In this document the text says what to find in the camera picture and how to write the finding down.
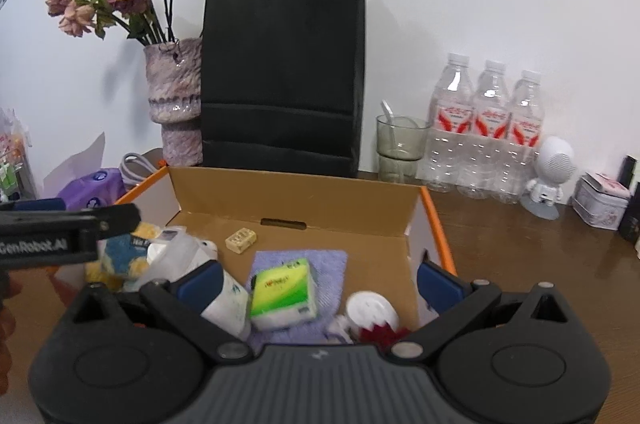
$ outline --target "figurine base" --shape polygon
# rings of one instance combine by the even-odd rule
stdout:
[[[534,202],[527,193],[520,197],[520,204],[529,213],[532,213],[541,219],[556,220],[560,216],[560,212],[555,205],[549,206],[544,202]]]

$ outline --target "vase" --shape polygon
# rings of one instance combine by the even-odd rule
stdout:
[[[201,38],[145,47],[149,115],[162,125],[162,153],[172,166],[202,162]]]

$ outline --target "purple tissue package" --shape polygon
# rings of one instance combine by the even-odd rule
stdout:
[[[103,168],[67,184],[58,197],[65,201],[67,211],[111,206],[126,193],[122,175],[117,168]]]

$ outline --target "human hand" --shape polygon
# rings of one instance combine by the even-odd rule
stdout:
[[[9,280],[9,297],[17,295],[22,286],[13,279]],[[9,379],[7,374],[11,369],[11,355],[9,348],[6,346],[6,340],[14,333],[15,319],[9,309],[4,307],[0,311],[0,396],[9,390]]]

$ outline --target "astronaut figurine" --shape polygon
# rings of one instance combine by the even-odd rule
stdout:
[[[575,172],[574,150],[564,139],[548,137],[533,167],[538,177],[527,182],[528,195],[520,203],[538,217],[555,220],[559,213],[554,204],[562,200],[561,185]]]

